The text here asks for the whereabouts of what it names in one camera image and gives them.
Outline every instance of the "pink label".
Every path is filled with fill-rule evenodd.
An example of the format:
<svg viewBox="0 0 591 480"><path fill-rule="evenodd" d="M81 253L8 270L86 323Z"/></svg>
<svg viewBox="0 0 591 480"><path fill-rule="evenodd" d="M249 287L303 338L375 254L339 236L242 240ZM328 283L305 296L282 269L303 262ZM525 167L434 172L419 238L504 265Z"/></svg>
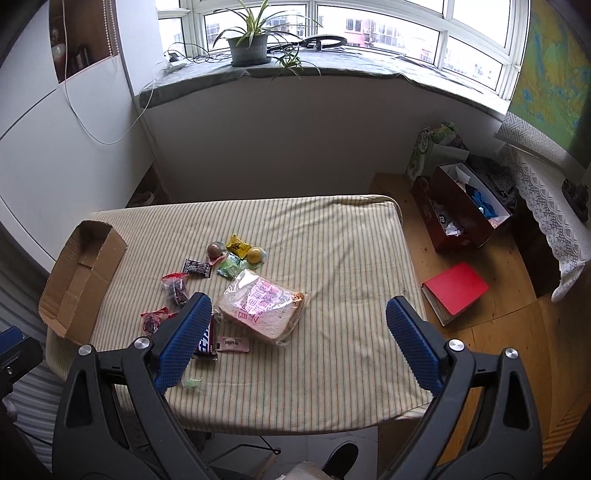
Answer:
<svg viewBox="0 0 591 480"><path fill-rule="evenodd" d="M244 304L240 306L238 319L256 323L263 313L272 308L273 299L279 292L279 287L260 279L248 293Z"/></svg>
<svg viewBox="0 0 591 480"><path fill-rule="evenodd" d="M219 352L248 352L250 344L248 338L217 337L216 348Z"/></svg>

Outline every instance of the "brown box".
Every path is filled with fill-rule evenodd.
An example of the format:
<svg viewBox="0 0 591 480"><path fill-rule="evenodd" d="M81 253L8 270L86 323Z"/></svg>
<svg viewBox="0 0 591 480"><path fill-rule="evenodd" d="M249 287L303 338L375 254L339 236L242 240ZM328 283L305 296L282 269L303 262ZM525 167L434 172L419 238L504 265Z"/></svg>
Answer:
<svg viewBox="0 0 591 480"><path fill-rule="evenodd" d="M474 201L456 183L457 171L470 177L468 185L476 188L486 203L495 210L498 217L494 225L478 209ZM491 237L497 227L503 224L511 214L503 207L496 196L480 181L476 174L463 163L440 165L435 168L426 186L426 179L421 177L413 184L411 190L419 208L433 247L436 251L480 248ZM434 200L445 207L457 226L464 229L460 236L447 236L439 223L431 201Z"/></svg>
<svg viewBox="0 0 591 480"><path fill-rule="evenodd" d="M429 233L433 247L437 252L474 248L474 244L466 233L459 236L446 235L445 229L439 222L437 213L429 198L428 181L425 177L417 177L413 183L411 194L413 195L415 202L417 202L418 209L421 212L421 216L427 227L427 232Z"/></svg>
<svg viewBox="0 0 591 480"><path fill-rule="evenodd" d="M61 250L39 301L39 315L60 337L88 343L100 304L127 244L108 223L85 220Z"/></svg>
<svg viewBox="0 0 591 480"><path fill-rule="evenodd" d="M493 207L498 215L494 226L478 209L470 196L455 182L457 180L456 169L470 177L467 185L478 190L484 201ZM429 195L433 200L441 203L450 215L464 227L470 240L478 248L486 243L497 227L511 217L511 214L496 196L481 182L470 167L463 163L437 166L429 180Z"/></svg>

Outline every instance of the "shelf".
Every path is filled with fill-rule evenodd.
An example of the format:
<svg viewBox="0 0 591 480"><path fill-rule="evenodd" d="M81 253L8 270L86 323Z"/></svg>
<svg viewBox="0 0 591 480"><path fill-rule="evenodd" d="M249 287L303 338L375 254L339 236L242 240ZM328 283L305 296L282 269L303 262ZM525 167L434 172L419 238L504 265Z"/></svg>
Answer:
<svg viewBox="0 0 591 480"><path fill-rule="evenodd" d="M112 50L116 49L113 41L115 35L111 21L111 1L106 0L105 12L103 0L50 0L49 31L59 82L63 82L66 72L64 13L67 29L66 78L69 78L93 63L108 58L113 53Z"/></svg>

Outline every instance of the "gray window ledge cover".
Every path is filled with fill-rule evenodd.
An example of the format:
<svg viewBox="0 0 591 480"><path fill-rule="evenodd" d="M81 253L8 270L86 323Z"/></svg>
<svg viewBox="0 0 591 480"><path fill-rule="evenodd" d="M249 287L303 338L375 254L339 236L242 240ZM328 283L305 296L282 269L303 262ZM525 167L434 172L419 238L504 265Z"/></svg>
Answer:
<svg viewBox="0 0 591 480"><path fill-rule="evenodd" d="M409 59L404 56L392 56L374 53L360 48L331 48L317 52L300 50L303 62L302 76L362 77L371 79L393 79L402 77L417 87L439 93L464 102L498 120L505 116L508 102L500 99L494 92L478 84L468 86L461 77L437 70L435 67ZM281 66L271 60L266 65L254 67L232 67L229 59L213 62L189 64L187 67L172 72L160 80L146 86L139 94L142 109L147 105L153 108L182 98L199 90L222 85L238 80L243 76L252 78L272 78L281 71Z"/></svg>

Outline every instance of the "yellow snack package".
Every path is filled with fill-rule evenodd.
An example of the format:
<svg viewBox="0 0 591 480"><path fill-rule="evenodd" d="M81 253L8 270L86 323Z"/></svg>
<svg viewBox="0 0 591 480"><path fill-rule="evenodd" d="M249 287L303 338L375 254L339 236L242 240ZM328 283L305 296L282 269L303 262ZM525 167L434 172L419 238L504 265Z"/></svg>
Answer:
<svg viewBox="0 0 591 480"><path fill-rule="evenodd" d="M242 260L251 249L251 246L240 240L238 236L234 234L226 244L226 248Z"/></svg>

